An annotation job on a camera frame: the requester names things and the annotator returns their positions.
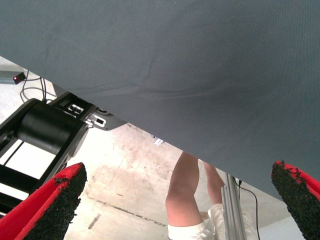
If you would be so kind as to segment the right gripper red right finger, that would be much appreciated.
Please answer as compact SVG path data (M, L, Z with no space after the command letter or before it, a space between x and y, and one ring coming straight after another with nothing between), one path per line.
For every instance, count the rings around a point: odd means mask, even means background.
M306 240L320 238L320 182L300 168L277 160L271 181Z

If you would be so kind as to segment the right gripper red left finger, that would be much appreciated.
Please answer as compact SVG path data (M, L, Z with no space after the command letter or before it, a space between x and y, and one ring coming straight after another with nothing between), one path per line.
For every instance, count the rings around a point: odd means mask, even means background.
M0 220L2 240L62 240L87 181L82 162L61 170Z

